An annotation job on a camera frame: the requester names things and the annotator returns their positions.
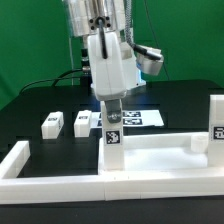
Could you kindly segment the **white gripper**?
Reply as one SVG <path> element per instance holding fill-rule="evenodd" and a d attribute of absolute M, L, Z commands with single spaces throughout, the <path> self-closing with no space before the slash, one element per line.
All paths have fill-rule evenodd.
<path fill-rule="evenodd" d="M 107 59 L 102 57 L 100 36 L 96 34 L 87 38 L 92 84 L 97 100 L 106 101 L 108 121 L 110 123 L 119 123 L 121 121 L 119 99 L 126 95 L 126 81 L 121 50 L 115 32 L 106 33 L 105 39 Z"/>

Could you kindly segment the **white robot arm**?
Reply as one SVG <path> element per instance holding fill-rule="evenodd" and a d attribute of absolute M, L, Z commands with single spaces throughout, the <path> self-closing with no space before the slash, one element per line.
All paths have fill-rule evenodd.
<path fill-rule="evenodd" d="M 87 48 L 92 88 L 106 107 L 110 123 L 122 119 L 121 99 L 141 78 L 136 57 L 120 32 L 125 29 L 123 0 L 62 0 L 71 37 L 82 37 Z"/>

